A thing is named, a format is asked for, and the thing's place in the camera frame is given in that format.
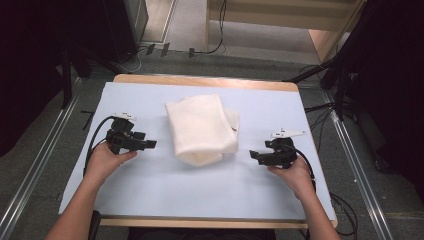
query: human arm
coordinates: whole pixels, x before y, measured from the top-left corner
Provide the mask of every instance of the human arm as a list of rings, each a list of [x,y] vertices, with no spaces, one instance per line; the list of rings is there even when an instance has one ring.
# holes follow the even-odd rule
[[[282,178],[301,202],[311,239],[340,239],[315,193],[308,165],[302,157],[298,156],[288,169],[269,166],[268,170]]]
[[[83,180],[46,240],[87,240],[91,215],[100,187],[121,164],[136,155],[136,152],[114,155],[107,143],[99,144],[91,154]]]

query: human hand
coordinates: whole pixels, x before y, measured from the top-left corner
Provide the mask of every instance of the human hand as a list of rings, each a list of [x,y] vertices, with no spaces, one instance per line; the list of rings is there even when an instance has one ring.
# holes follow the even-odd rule
[[[309,167],[301,156],[297,156],[297,159],[288,169],[268,166],[268,171],[282,178],[299,200],[315,194]]]
[[[99,144],[91,154],[88,166],[85,172],[84,180],[100,188],[103,182],[109,177],[121,164],[137,156],[137,152],[127,152],[115,155],[108,147],[108,143]]]

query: finger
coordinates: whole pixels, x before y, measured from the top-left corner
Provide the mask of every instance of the finger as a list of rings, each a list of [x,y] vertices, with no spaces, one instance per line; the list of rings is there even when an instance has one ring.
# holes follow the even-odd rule
[[[122,164],[132,158],[134,158],[135,156],[137,156],[137,152],[136,151],[132,151],[132,152],[127,152],[127,153],[123,153],[123,154],[119,154],[117,155],[119,162]]]

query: white cloth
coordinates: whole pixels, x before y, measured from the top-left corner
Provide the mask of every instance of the white cloth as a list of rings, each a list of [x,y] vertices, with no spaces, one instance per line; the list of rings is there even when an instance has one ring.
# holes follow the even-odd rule
[[[165,104],[178,159],[204,166],[238,150],[240,116],[224,109],[217,94],[185,98]]]

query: wire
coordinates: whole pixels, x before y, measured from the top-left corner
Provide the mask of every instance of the wire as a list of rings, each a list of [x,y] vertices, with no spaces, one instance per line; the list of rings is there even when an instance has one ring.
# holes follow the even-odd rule
[[[315,129],[315,127],[323,121],[323,119],[321,119],[321,118],[322,118],[323,116],[326,116],[326,114],[328,114],[328,112],[331,112],[332,110],[333,110],[332,108],[329,108],[329,109],[325,110],[323,113],[321,113],[321,114],[317,117],[317,119],[315,120],[315,122],[314,122],[314,123],[312,123],[312,124],[311,124],[311,126],[309,126],[309,127],[311,128],[311,131],[313,131],[313,130]]]
[[[322,105],[305,108],[305,112],[308,113],[308,112],[316,111],[316,110],[319,110],[319,109],[334,107],[334,106],[335,106],[334,102],[325,103],[325,104],[322,104]]]
[[[227,51],[227,46],[225,46],[225,43],[222,43],[222,46],[224,47],[224,51],[222,51],[221,54],[224,54]]]
[[[214,50],[209,51],[209,52],[194,52],[194,53],[211,54],[211,53],[216,52],[221,47],[222,42],[224,41],[224,30],[223,29],[224,29],[224,21],[225,21],[225,12],[226,11],[227,11],[227,0],[224,0],[222,2],[222,5],[221,5],[221,10],[219,11],[219,29],[221,31],[221,40],[219,41],[218,46]]]
[[[102,140],[100,140],[100,142],[98,142],[96,144],[96,146],[93,147],[93,149],[96,149],[97,146],[99,146],[100,143],[103,143],[104,141],[106,141],[106,138],[103,138]]]
[[[303,154],[303,152],[301,152],[299,149],[297,149],[297,148],[295,148],[295,147],[292,147],[292,146],[290,146],[290,145],[286,145],[286,144],[282,144],[282,146],[284,146],[284,147],[286,147],[286,148],[289,148],[289,149],[291,149],[291,150],[294,150],[294,151],[296,151],[300,156],[302,156],[303,157],[303,159],[305,160],[305,162],[306,162],[306,164],[308,165],[308,168],[309,168],[309,176],[311,177],[311,181],[312,181],[312,185],[313,185],[313,187],[314,187],[314,190],[315,190],[315,192],[316,192],[316,184],[315,184],[315,174],[314,174],[314,170],[312,169],[312,166],[311,166],[311,163],[309,162],[309,160],[308,160],[308,158],[306,157],[306,155],[305,154]]]
[[[349,219],[349,222],[352,226],[352,231],[349,232],[349,233],[343,233],[343,232],[339,232],[339,231],[337,231],[337,233],[342,235],[342,236],[352,236],[353,235],[353,238],[355,240],[358,239],[358,217],[356,216],[355,211],[350,206],[350,204],[348,202],[346,202],[346,200],[342,199],[341,197],[337,196],[336,194],[330,192],[330,197],[334,202],[336,202],[342,208],[343,213]],[[351,211],[351,213],[353,215],[353,218],[350,215],[350,213],[348,211],[346,211],[345,206],[347,206],[349,208],[349,210]]]
[[[142,46],[142,47],[140,48],[140,51],[138,51],[138,53],[137,53],[137,59],[138,59],[138,63],[139,63],[139,65],[138,65],[138,68],[137,68],[137,69],[135,69],[135,70],[128,70],[128,69],[124,68],[123,66],[121,66],[119,63],[117,63],[117,66],[118,66],[118,67],[120,67],[122,70],[127,71],[127,72],[129,72],[129,73],[137,72],[137,71],[141,68],[140,53],[144,52],[146,49],[147,49],[147,47]]]
[[[311,65],[306,65],[306,66],[304,66],[304,67],[302,67],[300,70],[299,70],[299,73],[298,73],[298,76],[300,76],[301,74],[302,74],[302,71],[303,70],[305,70],[306,68],[308,68],[308,67],[314,67],[314,68],[317,68],[317,67],[319,67],[319,68],[321,68],[322,70],[334,70],[334,69],[332,69],[332,68],[324,68],[324,67],[322,67],[321,65],[318,65],[318,64],[311,64]],[[319,75],[320,74],[320,72],[318,72],[318,73],[316,73],[315,75],[319,78],[319,80],[322,80],[322,77]]]
[[[325,121],[327,120],[328,116],[330,116],[331,112],[333,112],[333,111],[334,111],[334,109],[331,109],[330,111],[328,111],[327,114],[326,114],[326,116],[322,120],[321,129],[319,131],[319,137],[318,137],[318,149],[317,149],[317,153],[319,153],[319,151],[321,150],[322,132],[324,130]]]
[[[93,152],[93,150],[94,150],[94,148],[92,149],[94,139],[96,139],[97,133],[99,132],[99,130],[100,130],[100,128],[103,126],[103,124],[104,124],[106,121],[110,120],[110,119],[116,119],[116,117],[109,116],[109,117],[107,117],[107,118],[103,119],[103,121],[101,121],[101,122],[100,122],[99,126],[97,126],[96,131],[94,131],[94,134],[93,134],[93,136],[91,137],[90,145],[88,145],[87,156],[86,156],[86,158],[85,158],[85,165],[84,165],[83,176],[85,175],[85,170],[87,169],[88,161],[90,160],[91,154],[92,154],[92,152]]]

